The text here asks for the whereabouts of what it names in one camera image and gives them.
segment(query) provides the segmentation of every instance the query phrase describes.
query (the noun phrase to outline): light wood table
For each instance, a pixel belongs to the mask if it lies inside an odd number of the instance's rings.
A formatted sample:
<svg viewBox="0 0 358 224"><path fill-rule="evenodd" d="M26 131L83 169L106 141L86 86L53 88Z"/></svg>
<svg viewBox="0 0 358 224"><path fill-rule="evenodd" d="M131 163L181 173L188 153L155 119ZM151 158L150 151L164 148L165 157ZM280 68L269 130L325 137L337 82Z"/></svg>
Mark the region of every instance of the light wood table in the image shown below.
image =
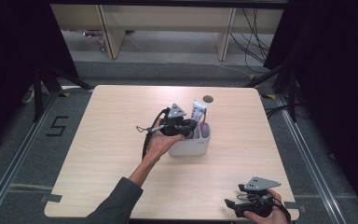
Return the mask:
<svg viewBox="0 0 358 224"><path fill-rule="evenodd" d="M206 121L212 138L203 156L164 155L146 179L131 218L238 220L225 199L253 176L281 182L275 190L294 202L259 95L254 89L98 86L78 127L52 195L48 217L85 217L141 161L145 133L164 108L177 103L191 116L193 100L213 97ZM290 209L292 220L298 210Z"/></svg>

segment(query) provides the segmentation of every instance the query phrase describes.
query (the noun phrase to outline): white desk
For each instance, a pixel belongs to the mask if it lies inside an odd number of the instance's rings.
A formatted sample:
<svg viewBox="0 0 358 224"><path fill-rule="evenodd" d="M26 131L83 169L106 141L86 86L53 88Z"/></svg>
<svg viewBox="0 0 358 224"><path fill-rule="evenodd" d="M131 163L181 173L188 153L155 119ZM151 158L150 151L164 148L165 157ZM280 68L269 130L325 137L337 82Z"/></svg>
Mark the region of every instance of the white desk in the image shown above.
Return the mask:
<svg viewBox="0 0 358 224"><path fill-rule="evenodd" d="M194 99L211 95L207 121L212 138L203 156L164 155L146 179L132 218L238 220L225 198L254 175L282 183L286 202L294 196L265 111L254 89L213 87L98 86L78 127L48 202L48 217L85 217L130 176L141 161L144 133L161 109L177 103L191 114ZM292 219L298 210L290 209Z"/></svg>

